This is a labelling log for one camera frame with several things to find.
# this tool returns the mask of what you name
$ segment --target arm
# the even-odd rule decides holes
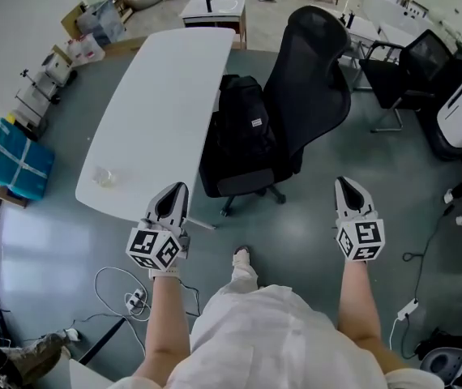
[[[358,347],[371,352],[384,374],[407,368],[382,341],[379,314],[365,263],[346,261],[344,265],[338,330]]]
[[[176,365],[190,356],[190,333],[178,278],[158,276],[145,340],[146,357],[134,376],[163,387]]]

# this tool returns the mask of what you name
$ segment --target table leg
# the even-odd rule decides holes
[[[214,224],[206,224],[204,222],[201,222],[198,219],[194,219],[194,218],[189,217],[189,216],[187,218],[185,218],[185,221],[191,222],[192,224],[197,224],[198,226],[202,226],[205,229],[209,229],[209,230],[215,230],[216,229],[216,226]]]

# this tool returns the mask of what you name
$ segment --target white cable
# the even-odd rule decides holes
[[[137,314],[133,314],[130,310],[128,311],[128,315],[124,315],[124,314],[121,314],[121,313],[118,313],[117,311],[114,311],[112,310],[112,308],[110,308],[110,306],[105,302],[105,300],[103,298],[100,297],[100,294],[98,293],[98,289],[97,289],[97,280],[98,280],[98,276],[100,275],[100,273],[106,269],[115,269],[116,271],[121,271],[121,272],[124,272],[126,273],[127,275],[131,276],[132,278],[134,278],[134,280],[137,281],[137,283],[141,286],[141,288],[143,289],[144,291],[144,296],[143,296],[143,299],[141,300],[142,303],[143,303],[143,307],[141,308],[141,311]],[[139,345],[141,346],[141,349],[143,350],[143,356],[146,357],[147,356],[147,352],[144,348],[144,344],[143,342],[139,339],[138,335],[137,335],[137,332],[135,331],[134,329],[134,326],[132,326],[132,323],[130,322],[130,320],[128,319],[128,317],[132,317],[134,320],[137,320],[137,321],[140,321],[140,322],[147,322],[149,319],[150,319],[150,315],[148,315],[148,318],[146,319],[142,319],[142,318],[137,318],[135,317],[136,315],[141,315],[145,308],[148,308],[150,310],[150,306],[147,304],[147,299],[148,299],[148,291],[146,289],[146,287],[143,285],[143,283],[141,281],[139,281],[137,279],[137,277],[132,274],[131,272],[125,270],[125,269],[121,269],[121,268],[117,268],[117,267],[103,267],[101,268],[97,273],[96,275],[94,276],[94,293],[96,294],[96,297],[98,297],[98,300],[101,301],[101,303],[111,312],[111,313],[114,313],[116,315],[118,315],[119,317],[123,317],[126,322],[128,323],[128,325],[130,326],[130,328],[132,329],[133,333],[134,333],[134,337],[135,339],[137,340],[137,342],[139,343]],[[125,299],[125,304],[126,304],[126,296],[128,295],[129,293],[126,293],[125,296],[124,296],[124,299]]]
[[[391,333],[390,333],[390,350],[393,350],[393,347],[391,346],[391,338],[393,337],[393,332],[395,331],[395,325],[396,322],[399,321],[399,318],[395,318],[395,321],[393,322],[393,327],[391,328]]]

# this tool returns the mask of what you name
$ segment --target oval white table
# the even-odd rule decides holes
[[[233,36],[234,31],[226,28],[183,28],[150,35],[119,83],[92,140],[76,186],[81,203],[139,221],[155,195],[172,183],[184,182],[190,194],[189,211]],[[94,182],[96,168],[110,171],[113,182],[106,187]]]

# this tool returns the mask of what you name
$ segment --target chair armrest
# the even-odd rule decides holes
[[[428,92],[423,92],[423,91],[416,91],[414,89],[408,89],[406,92],[404,92],[405,96],[421,96],[422,98],[435,98],[435,94],[431,94]]]
[[[274,184],[272,169],[227,177],[217,182],[216,187],[222,196],[238,196],[254,193]]]
[[[404,49],[404,46],[397,45],[395,43],[390,43],[390,42],[385,42],[385,41],[375,41],[371,46],[370,50],[368,50],[368,54],[366,55],[366,59],[370,59],[371,54],[376,50],[377,48],[381,46],[387,46],[393,49],[399,49],[402,50]]]

